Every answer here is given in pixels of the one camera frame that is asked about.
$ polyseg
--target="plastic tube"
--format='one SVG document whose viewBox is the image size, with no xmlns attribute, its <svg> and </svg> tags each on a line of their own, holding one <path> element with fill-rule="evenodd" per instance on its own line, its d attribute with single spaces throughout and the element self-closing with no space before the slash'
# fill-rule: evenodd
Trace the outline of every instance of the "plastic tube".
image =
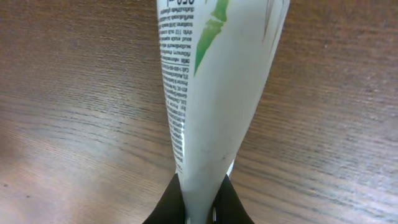
<svg viewBox="0 0 398 224">
<path fill-rule="evenodd" d="M 204 224 L 248 130 L 289 1 L 157 0 L 170 134 L 187 223 Z"/>
</svg>

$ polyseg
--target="squeezed tube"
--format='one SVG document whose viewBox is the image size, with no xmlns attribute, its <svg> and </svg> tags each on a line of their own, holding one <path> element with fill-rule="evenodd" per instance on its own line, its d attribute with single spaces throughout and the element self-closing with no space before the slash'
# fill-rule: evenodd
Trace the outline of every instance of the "squeezed tube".
<svg viewBox="0 0 398 224">
<path fill-rule="evenodd" d="M 210 216 L 262 95 L 288 7 L 284 0 L 157 0 L 187 223 L 204 224 Z"/>
</svg>

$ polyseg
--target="brown wood surface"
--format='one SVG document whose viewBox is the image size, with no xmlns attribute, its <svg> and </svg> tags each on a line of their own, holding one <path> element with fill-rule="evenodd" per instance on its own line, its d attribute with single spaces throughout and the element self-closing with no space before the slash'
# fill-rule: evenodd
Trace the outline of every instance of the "brown wood surface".
<svg viewBox="0 0 398 224">
<path fill-rule="evenodd" d="M 174 170 L 155 1 L 3 0 L 0 223 L 141 223 Z M 292 1 L 233 184 L 256 223 L 398 223 L 398 1 Z"/>
</svg>

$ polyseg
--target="wooden table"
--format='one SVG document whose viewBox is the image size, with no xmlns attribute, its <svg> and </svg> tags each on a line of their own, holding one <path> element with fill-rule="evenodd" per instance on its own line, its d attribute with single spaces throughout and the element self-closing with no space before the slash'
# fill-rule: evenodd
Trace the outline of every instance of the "wooden table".
<svg viewBox="0 0 398 224">
<path fill-rule="evenodd" d="M 0 223 L 141 223 L 175 170 L 155 1 L 0 7 Z M 398 1 L 292 1 L 233 184 L 256 223 L 398 222 Z"/>
</svg>

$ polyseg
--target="white tube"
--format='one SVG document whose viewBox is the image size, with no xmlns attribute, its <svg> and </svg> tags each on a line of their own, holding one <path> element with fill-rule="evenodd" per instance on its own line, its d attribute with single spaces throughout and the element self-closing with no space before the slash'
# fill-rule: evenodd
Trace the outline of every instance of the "white tube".
<svg viewBox="0 0 398 224">
<path fill-rule="evenodd" d="M 157 0 L 170 133 L 191 224 L 204 224 L 262 95 L 284 0 Z"/>
</svg>

